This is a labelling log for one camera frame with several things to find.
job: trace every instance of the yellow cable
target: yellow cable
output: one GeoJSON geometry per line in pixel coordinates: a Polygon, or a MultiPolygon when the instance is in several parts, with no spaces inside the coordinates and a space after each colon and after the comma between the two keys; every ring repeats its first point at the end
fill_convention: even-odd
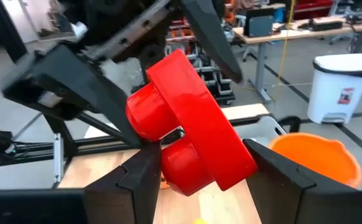
{"type": "Polygon", "coordinates": [[[291,23],[292,23],[292,20],[293,20],[294,5],[295,5],[295,0],[292,0],[292,2],[290,4],[289,18],[288,18],[287,24],[285,26],[285,28],[286,28],[286,38],[285,38],[285,44],[283,46],[281,65],[280,65],[279,71],[278,71],[278,81],[277,81],[278,86],[276,86],[276,90],[275,90],[275,93],[276,93],[275,97],[274,97],[275,99],[278,96],[279,85],[281,84],[281,77],[283,75],[283,69],[284,69],[284,65],[285,65],[285,58],[286,58],[286,52],[287,52],[287,40],[289,38],[289,29],[291,29],[291,23]]]}

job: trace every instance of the desk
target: desk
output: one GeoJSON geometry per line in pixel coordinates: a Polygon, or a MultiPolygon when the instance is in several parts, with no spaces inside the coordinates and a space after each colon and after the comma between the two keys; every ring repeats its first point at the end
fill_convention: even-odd
{"type": "MultiPolygon", "coordinates": [[[[331,17],[322,17],[315,19],[318,22],[331,22],[331,21],[342,21],[345,22],[345,19],[340,16],[331,16],[331,17]]],[[[292,29],[289,31],[288,39],[299,39],[299,38],[307,38],[307,37],[321,37],[326,35],[338,35],[344,34],[348,32],[352,32],[353,29],[349,25],[344,25],[341,29],[334,30],[326,30],[319,32],[310,32],[308,30],[297,30],[298,26],[307,23],[308,19],[302,19],[299,21],[295,21],[292,23],[292,29]]],[[[274,23],[273,28],[276,29],[283,24],[274,23]]],[[[354,25],[354,28],[357,32],[362,31],[362,24],[354,25]]],[[[266,93],[263,88],[263,80],[264,80],[264,62],[266,55],[266,42],[275,41],[275,40],[284,40],[286,39],[286,31],[280,34],[274,34],[267,37],[246,37],[243,35],[243,27],[237,27],[233,29],[234,33],[245,43],[247,44],[259,44],[258,46],[258,56],[257,56],[257,70],[256,70],[256,79],[254,85],[258,95],[263,99],[264,103],[270,103],[271,98],[266,93]]]]}
{"type": "MultiPolygon", "coordinates": [[[[262,104],[235,106],[222,110],[228,119],[269,114],[262,104]]],[[[105,133],[90,127],[85,137],[104,135],[105,133]]],[[[138,149],[75,157],[58,187],[85,187],[136,152],[138,149]]],[[[208,224],[261,223],[246,181],[241,181],[225,192],[222,192],[216,183],[212,183],[190,197],[175,193],[171,189],[160,190],[154,218],[155,224],[192,224],[198,218],[204,219],[208,224]]]]}

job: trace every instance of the white trash can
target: white trash can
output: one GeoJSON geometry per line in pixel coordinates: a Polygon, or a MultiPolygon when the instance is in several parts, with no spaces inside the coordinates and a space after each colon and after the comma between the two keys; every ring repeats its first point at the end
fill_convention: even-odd
{"type": "Polygon", "coordinates": [[[315,123],[348,123],[362,97],[362,54],[327,55],[313,62],[308,117],[315,123]]]}

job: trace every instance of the wooden board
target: wooden board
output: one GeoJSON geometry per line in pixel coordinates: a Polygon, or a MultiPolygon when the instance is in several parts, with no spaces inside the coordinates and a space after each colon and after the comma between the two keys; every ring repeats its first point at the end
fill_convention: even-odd
{"type": "MultiPolygon", "coordinates": [[[[268,114],[262,104],[235,106],[222,109],[228,119],[255,117],[268,114]]],[[[86,138],[104,136],[105,133],[90,127],[86,138]]],[[[138,149],[75,157],[59,188],[82,188],[104,176],[129,159],[138,149]]],[[[260,224],[250,191],[243,180],[222,192],[212,183],[190,197],[171,189],[160,190],[157,199],[155,224],[184,224],[203,219],[207,224],[260,224]]]]}
{"type": "MultiPolygon", "coordinates": [[[[345,19],[340,16],[331,16],[331,17],[322,17],[316,18],[317,22],[332,22],[332,21],[342,21],[345,22],[345,19]]],[[[339,35],[345,34],[349,32],[353,32],[353,29],[349,26],[344,24],[341,29],[334,29],[334,30],[326,30],[326,31],[319,31],[319,32],[310,32],[309,30],[297,30],[298,26],[307,23],[308,19],[302,19],[299,21],[295,21],[292,24],[292,28],[295,30],[290,30],[288,39],[299,39],[299,38],[306,38],[306,37],[321,37],[326,35],[339,35]]],[[[273,28],[276,29],[283,24],[274,23],[273,28]]],[[[356,31],[362,31],[362,24],[354,25],[356,31]]],[[[257,44],[261,42],[270,42],[275,40],[284,40],[286,39],[286,32],[282,32],[280,34],[275,34],[267,37],[247,37],[243,35],[243,27],[234,28],[233,31],[235,34],[241,38],[247,44],[257,44]]]]}

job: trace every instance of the trash can lid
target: trash can lid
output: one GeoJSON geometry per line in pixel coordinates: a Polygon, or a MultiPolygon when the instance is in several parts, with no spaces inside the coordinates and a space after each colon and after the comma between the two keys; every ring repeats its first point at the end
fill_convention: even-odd
{"type": "Polygon", "coordinates": [[[313,66],[326,73],[362,77],[362,54],[319,56],[315,58],[313,66]]]}

